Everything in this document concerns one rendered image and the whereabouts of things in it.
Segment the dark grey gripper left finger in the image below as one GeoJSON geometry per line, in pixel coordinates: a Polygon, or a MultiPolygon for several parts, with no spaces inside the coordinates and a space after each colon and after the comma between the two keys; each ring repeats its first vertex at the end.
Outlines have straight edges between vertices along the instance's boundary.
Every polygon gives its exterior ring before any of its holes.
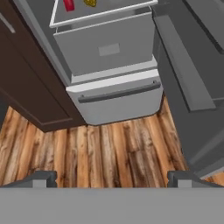
{"type": "Polygon", "coordinates": [[[57,172],[56,171],[35,171],[33,174],[24,179],[14,181],[12,183],[1,185],[1,188],[34,188],[34,187],[56,187],[57,172]]]}

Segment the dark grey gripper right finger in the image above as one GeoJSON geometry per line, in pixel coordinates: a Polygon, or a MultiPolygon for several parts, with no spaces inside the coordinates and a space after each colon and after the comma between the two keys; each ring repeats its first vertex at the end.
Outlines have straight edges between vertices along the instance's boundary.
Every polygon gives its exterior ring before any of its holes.
{"type": "Polygon", "coordinates": [[[177,188],[203,188],[203,187],[218,187],[222,188],[222,185],[207,182],[198,178],[190,171],[168,171],[168,187],[177,188]]]}

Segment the grey fridge door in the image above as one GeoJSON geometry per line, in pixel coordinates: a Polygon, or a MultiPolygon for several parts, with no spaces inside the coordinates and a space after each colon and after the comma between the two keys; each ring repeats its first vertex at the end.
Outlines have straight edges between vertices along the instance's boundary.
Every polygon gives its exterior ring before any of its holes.
{"type": "Polygon", "coordinates": [[[189,168],[224,171],[224,0],[158,0],[159,72],[189,168]]]}

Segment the dark brown cupboard door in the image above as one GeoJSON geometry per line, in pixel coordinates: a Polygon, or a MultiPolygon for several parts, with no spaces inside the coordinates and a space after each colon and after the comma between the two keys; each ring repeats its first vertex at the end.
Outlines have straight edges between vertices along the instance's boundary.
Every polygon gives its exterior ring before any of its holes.
{"type": "Polygon", "coordinates": [[[0,20],[0,100],[44,132],[84,125],[18,7],[0,0],[0,12],[16,31],[0,20]]]}

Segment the grey fridge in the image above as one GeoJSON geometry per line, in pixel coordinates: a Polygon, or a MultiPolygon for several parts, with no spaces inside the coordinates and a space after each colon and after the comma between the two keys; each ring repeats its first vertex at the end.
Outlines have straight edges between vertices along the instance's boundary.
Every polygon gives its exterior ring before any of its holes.
{"type": "Polygon", "coordinates": [[[59,69],[85,123],[155,114],[162,84],[153,55],[158,0],[13,0],[59,69]]]}

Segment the grey fridge crisper drawer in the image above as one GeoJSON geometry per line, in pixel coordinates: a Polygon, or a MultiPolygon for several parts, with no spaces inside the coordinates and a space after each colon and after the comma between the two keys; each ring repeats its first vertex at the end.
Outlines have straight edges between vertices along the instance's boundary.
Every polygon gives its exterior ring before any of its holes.
{"type": "Polygon", "coordinates": [[[154,38],[152,13],[83,25],[54,37],[74,75],[148,62],[154,38]]]}

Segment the white-rimmed fridge shelf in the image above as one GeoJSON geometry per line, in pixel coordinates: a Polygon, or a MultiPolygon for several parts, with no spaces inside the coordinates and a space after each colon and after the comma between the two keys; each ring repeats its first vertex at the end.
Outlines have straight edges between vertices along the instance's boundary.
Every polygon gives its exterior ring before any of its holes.
{"type": "Polygon", "coordinates": [[[75,22],[98,18],[122,11],[152,6],[158,0],[96,0],[96,6],[85,5],[83,0],[74,0],[74,10],[66,11],[63,0],[55,0],[49,26],[57,28],[75,22]]]}

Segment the grey freezer drawer front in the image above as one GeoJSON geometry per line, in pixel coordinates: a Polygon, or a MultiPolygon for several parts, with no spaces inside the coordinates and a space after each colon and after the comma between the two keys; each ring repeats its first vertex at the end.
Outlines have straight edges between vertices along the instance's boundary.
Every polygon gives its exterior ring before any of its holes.
{"type": "Polygon", "coordinates": [[[78,98],[80,96],[102,95],[130,88],[138,88],[150,85],[153,81],[161,82],[156,68],[74,85],[67,87],[66,91],[87,124],[102,125],[151,116],[157,113],[162,100],[162,83],[158,89],[106,101],[79,103],[78,98]]]}

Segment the red bottle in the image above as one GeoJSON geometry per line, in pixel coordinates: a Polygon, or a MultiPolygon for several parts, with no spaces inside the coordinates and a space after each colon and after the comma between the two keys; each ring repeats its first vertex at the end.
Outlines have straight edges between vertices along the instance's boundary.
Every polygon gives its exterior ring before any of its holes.
{"type": "Polygon", "coordinates": [[[63,0],[63,3],[67,11],[74,10],[74,0],[63,0]]]}

